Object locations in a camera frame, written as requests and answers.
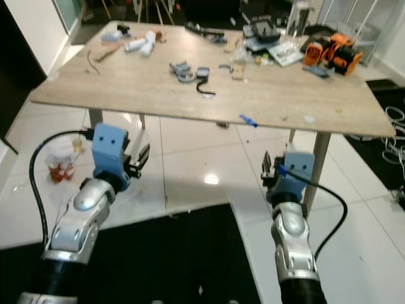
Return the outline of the white plastic trash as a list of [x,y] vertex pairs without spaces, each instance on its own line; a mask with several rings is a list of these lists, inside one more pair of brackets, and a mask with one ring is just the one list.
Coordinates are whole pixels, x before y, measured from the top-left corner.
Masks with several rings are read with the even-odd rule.
[[44,147],[49,179],[58,184],[70,182],[75,176],[75,162],[84,153],[83,139],[79,136],[60,136]]

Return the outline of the light wooden table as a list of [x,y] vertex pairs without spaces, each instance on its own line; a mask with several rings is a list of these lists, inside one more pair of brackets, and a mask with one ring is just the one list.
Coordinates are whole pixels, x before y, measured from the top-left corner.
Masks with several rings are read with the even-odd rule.
[[[319,79],[301,64],[287,68],[250,68],[243,80],[234,80],[217,66],[230,58],[219,46],[179,26],[162,26],[168,36],[150,57],[121,50],[101,63],[95,55],[109,46],[97,34],[52,78],[33,89],[31,102],[63,105],[89,111],[93,124],[104,111],[176,118],[198,122],[245,125],[240,114],[261,128],[309,131],[315,135],[313,176],[324,179],[328,143],[333,134],[389,138],[388,122],[372,91],[356,76]],[[193,83],[180,83],[170,63],[187,61],[192,72],[211,70],[202,89],[215,92],[206,98]]]

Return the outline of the grey plastic parts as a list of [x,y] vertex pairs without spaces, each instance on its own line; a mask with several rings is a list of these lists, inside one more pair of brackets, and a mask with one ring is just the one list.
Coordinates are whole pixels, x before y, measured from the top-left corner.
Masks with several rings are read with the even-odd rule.
[[191,66],[187,61],[183,61],[182,63],[170,63],[170,70],[171,73],[176,75],[176,78],[180,83],[193,83],[196,79],[196,75],[192,72]]

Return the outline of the small wooden block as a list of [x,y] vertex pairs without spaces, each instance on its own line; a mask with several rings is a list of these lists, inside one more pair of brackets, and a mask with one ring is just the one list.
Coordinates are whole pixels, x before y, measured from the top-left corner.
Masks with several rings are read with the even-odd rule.
[[243,80],[245,78],[245,71],[245,63],[232,63],[231,78],[234,80]]

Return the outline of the black floor carpet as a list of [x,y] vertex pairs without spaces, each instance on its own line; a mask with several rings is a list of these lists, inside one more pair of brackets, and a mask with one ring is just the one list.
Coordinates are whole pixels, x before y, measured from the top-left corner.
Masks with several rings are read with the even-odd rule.
[[105,229],[79,304],[261,304],[229,205]]

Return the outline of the flat grey part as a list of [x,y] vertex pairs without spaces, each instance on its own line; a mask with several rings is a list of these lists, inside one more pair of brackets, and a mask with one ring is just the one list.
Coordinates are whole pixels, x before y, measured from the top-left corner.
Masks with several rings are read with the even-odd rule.
[[316,66],[316,65],[306,66],[306,65],[304,65],[304,66],[302,66],[302,70],[305,70],[306,72],[312,73],[313,75],[316,75],[316,76],[318,76],[318,77],[320,77],[322,79],[327,79],[327,78],[330,77],[329,70],[324,69],[324,68],[322,68],[320,66]]

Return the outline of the brown wooden stick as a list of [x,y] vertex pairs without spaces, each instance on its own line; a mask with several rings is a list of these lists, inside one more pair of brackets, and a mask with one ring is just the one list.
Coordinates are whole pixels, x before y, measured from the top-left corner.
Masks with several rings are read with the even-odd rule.
[[113,53],[118,51],[120,47],[121,46],[118,44],[117,46],[112,46],[112,47],[105,49],[103,53],[101,53],[97,57],[93,58],[93,61],[95,61],[96,63],[101,63],[106,58],[109,58],[109,56],[111,56]]

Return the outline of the white booklet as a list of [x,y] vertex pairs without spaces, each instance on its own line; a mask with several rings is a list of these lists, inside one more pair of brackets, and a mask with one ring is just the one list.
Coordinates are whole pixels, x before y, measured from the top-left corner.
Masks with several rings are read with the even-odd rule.
[[301,53],[300,48],[291,41],[276,44],[267,49],[267,52],[281,67],[287,67],[304,58],[304,53]]

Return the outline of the white roll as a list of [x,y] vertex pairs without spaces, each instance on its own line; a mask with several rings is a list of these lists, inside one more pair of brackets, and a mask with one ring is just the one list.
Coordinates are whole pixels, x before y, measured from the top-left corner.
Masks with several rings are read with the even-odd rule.
[[154,43],[156,43],[156,38],[157,34],[153,30],[146,32],[144,35],[145,43],[140,49],[140,53],[142,53],[144,57],[148,58],[151,55],[151,52],[154,49]]
[[142,46],[145,46],[148,42],[149,42],[148,39],[140,38],[124,43],[123,47],[125,52],[129,53],[132,51],[139,51],[139,49],[142,49]]

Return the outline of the pale blue small box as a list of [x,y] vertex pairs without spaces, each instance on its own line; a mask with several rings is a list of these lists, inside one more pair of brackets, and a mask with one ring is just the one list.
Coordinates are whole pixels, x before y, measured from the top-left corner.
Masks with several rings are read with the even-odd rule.
[[123,38],[123,34],[119,31],[104,33],[101,36],[102,43],[118,44]]

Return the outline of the orange black power tool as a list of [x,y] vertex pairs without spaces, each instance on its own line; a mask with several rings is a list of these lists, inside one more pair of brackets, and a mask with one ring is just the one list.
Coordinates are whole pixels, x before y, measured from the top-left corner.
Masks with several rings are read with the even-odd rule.
[[333,69],[344,76],[350,75],[364,56],[364,52],[356,48],[355,41],[342,33],[333,33],[328,38],[310,38],[302,52],[304,66],[317,67],[323,63],[327,70]]

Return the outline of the black tray device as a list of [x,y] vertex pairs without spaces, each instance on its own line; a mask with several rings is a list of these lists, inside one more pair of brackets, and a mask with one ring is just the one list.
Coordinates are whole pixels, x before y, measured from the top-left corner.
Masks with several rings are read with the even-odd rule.
[[255,38],[257,42],[263,44],[278,42],[281,38],[281,32],[272,23],[269,15],[252,18],[249,25],[243,28],[243,33],[245,37]]

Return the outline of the long black bar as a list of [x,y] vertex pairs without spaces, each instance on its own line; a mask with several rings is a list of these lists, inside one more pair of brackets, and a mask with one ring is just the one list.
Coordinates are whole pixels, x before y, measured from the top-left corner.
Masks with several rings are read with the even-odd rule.
[[185,24],[185,29],[187,31],[193,32],[200,37],[204,37],[215,44],[224,44],[228,42],[226,38],[226,33],[223,30],[215,28],[203,28],[199,24],[188,22]]

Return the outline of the clear plastic container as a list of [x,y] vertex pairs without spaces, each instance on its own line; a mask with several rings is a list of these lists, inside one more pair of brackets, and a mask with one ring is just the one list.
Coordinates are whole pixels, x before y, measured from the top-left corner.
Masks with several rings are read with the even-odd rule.
[[315,11],[313,0],[292,0],[292,6],[287,15],[286,34],[289,37],[304,35],[312,12]]

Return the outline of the wooden legged stool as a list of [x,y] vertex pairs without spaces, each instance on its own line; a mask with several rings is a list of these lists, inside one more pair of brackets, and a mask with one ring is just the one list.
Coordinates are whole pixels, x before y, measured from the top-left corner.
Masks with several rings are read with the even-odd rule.
[[170,0],[133,0],[136,21],[150,23],[150,17],[154,16],[160,25],[174,25],[170,3]]

